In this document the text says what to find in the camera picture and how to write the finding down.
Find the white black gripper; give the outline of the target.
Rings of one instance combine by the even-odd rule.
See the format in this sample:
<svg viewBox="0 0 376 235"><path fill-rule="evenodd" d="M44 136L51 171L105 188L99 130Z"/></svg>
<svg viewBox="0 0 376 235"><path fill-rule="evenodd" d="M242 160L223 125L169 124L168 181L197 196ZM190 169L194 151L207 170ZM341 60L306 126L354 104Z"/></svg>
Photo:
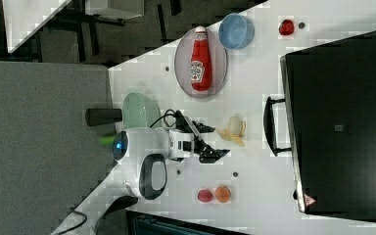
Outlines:
<svg viewBox="0 0 376 235"><path fill-rule="evenodd" d="M180 111L176 111L173 116L175 127L168 131L170 160L183 161L198 155L201 164L214 164L229 153L226 149L206 149L207 144L201 133L213 133L214 127L191 120Z"/></svg>

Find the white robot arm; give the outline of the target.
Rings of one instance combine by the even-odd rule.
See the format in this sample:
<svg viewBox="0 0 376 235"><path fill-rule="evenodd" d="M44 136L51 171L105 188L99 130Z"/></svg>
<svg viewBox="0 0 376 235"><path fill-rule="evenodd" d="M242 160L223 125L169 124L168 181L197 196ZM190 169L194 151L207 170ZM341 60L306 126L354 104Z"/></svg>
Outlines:
<svg viewBox="0 0 376 235"><path fill-rule="evenodd" d="M133 127L117 134L113 142L117 165L97 192L105 199L103 206L94 210L97 213L92 219L94 223L123 196L148 201L159 198L167 184L168 161L198 158L202 164L214 164L229 153L205 142L203 135L214 132L212 127L179 111L171 116L175 118L173 127Z"/></svg>

